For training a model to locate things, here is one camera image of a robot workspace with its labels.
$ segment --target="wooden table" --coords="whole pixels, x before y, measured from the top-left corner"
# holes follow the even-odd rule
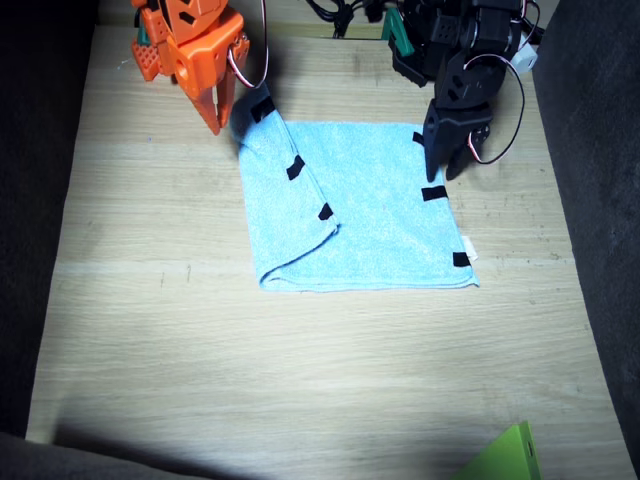
[[[229,132],[142,81],[133,35],[95,33],[28,438],[71,429],[251,478],[425,479],[526,419],[545,478],[634,478],[531,75],[512,153],[447,186],[480,288],[266,293]],[[383,42],[271,45],[287,120],[424,118],[432,87]],[[496,142],[517,93],[507,80]]]

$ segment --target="green object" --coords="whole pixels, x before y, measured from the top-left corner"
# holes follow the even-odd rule
[[[382,40],[389,40],[393,35],[393,42],[401,57],[406,57],[414,52],[413,45],[407,37],[407,31],[404,29],[402,17],[397,8],[390,8],[384,17],[384,26],[382,27]]]
[[[541,480],[529,422],[514,425],[452,480]]]
[[[141,47],[148,47],[151,45],[151,39],[149,38],[149,34],[144,28],[144,22],[142,21],[140,21],[140,26],[138,27],[138,45]]]

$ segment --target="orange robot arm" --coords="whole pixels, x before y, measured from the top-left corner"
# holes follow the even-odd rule
[[[148,34],[148,42],[138,43],[139,36],[131,45],[142,76],[149,82],[158,73],[175,75],[214,135],[229,121],[233,106],[235,76],[227,54],[242,68],[249,52],[242,15],[227,2],[131,0]]]

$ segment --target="white wire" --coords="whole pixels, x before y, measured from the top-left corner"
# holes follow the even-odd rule
[[[520,23],[522,19],[527,16],[527,0],[522,0],[522,11],[520,12],[519,20],[511,20],[511,23]]]
[[[260,86],[264,83],[267,78],[267,71],[269,69],[269,46],[267,45],[267,8],[266,8],[266,0],[260,0],[260,5],[262,6],[262,29],[264,31],[264,70],[262,72],[262,78],[255,85],[252,84],[249,80],[246,79],[242,72],[236,65],[236,61],[233,58],[233,53],[231,52],[231,47],[227,51],[227,60],[229,60],[229,65],[231,65],[231,70],[236,74],[238,80],[247,88],[260,88]]]
[[[483,53],[481,55],[477,55],[475,57],[473,57],[471,60],[469,60],[467,63],[464,64],[464,66],[462,67],[463,70],[466,70],[467,67],[469,66],[469,64],[479,58],[484,58],[484,57],[493,57],[493,58],[497,58],[498,60],[500,60],[502,63],[506,64],[507,67],[509,67],[511,69],[511,72],[516,76],[516,79],[518,80],[518,83],[520,84],[520,89],[522,90],[522,101],[524,102],[524,90],[522,89],[522,80],[520,79],[520,75],[518,75],[518,71],[516,70],[516,67],[513,66],[513,64],[507,60],[504,57],[501,57],[500,55],[496,55],[495,53]],[[480,155],[478,155],[478,152],[476,151],[476,148],[473,146],[473,142],[471,141],[471,133],[469,133],[469,136],[467,137],[467,145],[469,146],[469,149],[471,150],[471,154],[473,155],[473,157],[476,159],[476,162],[481,163],[483,165],[489,165],[491,163],[495,163],[498,160],[500,160],[501,158],[503,158],[507,153],[509,153],[509,150],[511,150],[511,147],[513,146],[513,143],[516,139],[516,136],[518,135],[518,132],[520,131],[520,123],[522,122],[522,113],[524,112],[524,103],[522,105],[522,111],[520,112],[520,121],[518,122],[518,127],[516,130],[516,133],[514,135],[514,137],[511,139],[511,142],[509,143],[509,146],[500,154],[498,155],[496,158],[493,158],[489,161],[482,161],[480,159]]]
[[[540,5],[538,5],[538,3],[535,2],[534,0],[526,0],[526,3],[529,3],[529,2],[531,2],[532,5],[536,6],[536,10],[538,11],[538,16],[536,17],[536,23],[533,25],[533,28],[529,32],[529,35],[527,35],[527,38],[524,40],[522,45],[520,45],[520,48],[518,48],[518,51],[522,50],[525,47],[525,45],[529,43],[529,40],[531,40],[531,36],[535,33],[536,28],[538,28],[538,23],[540,22]]]

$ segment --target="light blue cloth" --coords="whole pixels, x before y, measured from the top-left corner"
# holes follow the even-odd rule
[[[255,123],[263,87],[238,101],[232,132],[260,286],[329,292],[457,288],[478,284],[448,198],[424,201],[428,184],[421,127],[287,123],[276,111]],[[299,155],[305,165],[289,180]],[[319,218],[325,204],[333,215]]]

